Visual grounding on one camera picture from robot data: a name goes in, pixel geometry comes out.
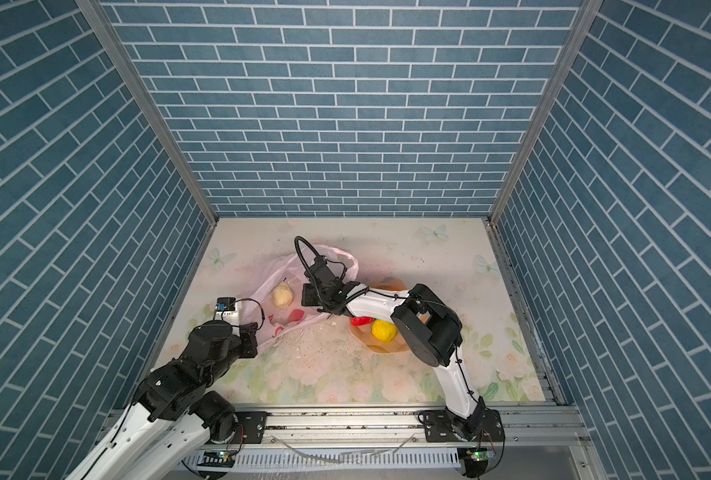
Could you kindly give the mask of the red fake bell pepper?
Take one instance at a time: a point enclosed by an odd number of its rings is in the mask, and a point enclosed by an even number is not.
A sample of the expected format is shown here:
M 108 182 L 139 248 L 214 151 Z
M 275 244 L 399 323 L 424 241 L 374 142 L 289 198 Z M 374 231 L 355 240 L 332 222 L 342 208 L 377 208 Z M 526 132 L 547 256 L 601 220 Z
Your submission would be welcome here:
M 369 325 L 369 324 L 372 324 L 374 321 L 375 321 L 375 319 L 373 319 L 371 317 L 365 317 L 365 316 L 353 317 L 350 320 L 351 326 L 355 326 L 355 327 Z

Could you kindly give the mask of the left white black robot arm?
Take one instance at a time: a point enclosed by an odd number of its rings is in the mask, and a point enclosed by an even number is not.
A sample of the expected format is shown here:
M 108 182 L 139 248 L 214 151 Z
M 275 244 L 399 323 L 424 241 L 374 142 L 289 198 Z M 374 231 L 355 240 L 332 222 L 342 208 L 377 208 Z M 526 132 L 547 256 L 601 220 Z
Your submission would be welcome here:
M 258 355 L 257 323 L 211 320 L 189 335 L 184 351 L 153 370 L 119 420 L 70 479 L 162 479 L 201 447 L 245 444 L 236 408 L 211 390 L 239 359 Z

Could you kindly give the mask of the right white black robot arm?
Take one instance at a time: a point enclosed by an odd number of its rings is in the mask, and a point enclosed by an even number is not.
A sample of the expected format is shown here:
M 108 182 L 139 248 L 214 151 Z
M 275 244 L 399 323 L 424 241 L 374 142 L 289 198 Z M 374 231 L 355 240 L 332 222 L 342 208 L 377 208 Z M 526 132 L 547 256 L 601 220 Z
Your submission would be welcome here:
M 463 441 L 505 441 L 499 411 L 487 407 L 467 379 L 461 319 L 429 287 L 417 284 L 410 290 L 389 291 L 347 282 L 321 255 L 316 255 L 312 264 L 302 264 L 307 279 L 302 298 L 305 306 L 395 325 L 411 353 L 433 368 L 445 399 L 447 425 L 455 436 Z

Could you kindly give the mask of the cream fake pear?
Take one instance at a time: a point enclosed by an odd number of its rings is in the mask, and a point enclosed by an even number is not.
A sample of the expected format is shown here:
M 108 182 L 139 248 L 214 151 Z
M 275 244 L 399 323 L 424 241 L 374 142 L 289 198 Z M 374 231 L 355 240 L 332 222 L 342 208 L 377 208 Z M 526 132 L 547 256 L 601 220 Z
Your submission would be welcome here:
M 275 308 L 284 309 L 290 307 L 294 299 L 294 292 L 286 280 L 282 280 L 271 292 L 271 300 Z

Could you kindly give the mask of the pink plastic bag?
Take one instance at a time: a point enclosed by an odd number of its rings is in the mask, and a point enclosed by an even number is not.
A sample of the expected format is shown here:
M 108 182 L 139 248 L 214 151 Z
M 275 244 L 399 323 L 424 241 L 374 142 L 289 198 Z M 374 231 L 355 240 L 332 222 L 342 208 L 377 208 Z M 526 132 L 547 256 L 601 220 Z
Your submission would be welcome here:
M 275 308 L 271 300 L 273 288 L 282 280 L 291 286 L 295 299 L 290 307 Z M 259 352 L 270 348 L 278 338 L 303 327 L 312 326 L 328 316 L 316 308 L 301 304 L 305 269 L 297 254 L 289 254 L 268 260 L 257 266 L 244 291 L 238 295 L 242 300 L 241 322 L 260 326 L 256 338 Z

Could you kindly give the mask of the yellow fake lemon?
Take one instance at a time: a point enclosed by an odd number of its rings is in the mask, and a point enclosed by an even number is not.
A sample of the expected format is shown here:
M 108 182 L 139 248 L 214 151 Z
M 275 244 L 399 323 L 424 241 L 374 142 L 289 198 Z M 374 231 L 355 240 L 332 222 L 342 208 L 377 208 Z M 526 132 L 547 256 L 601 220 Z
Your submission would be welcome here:
M 391 343 L 397 336 L 397 327 L 387 321 L 375 320 L 371 324 L 371 335 L 379 342 Z

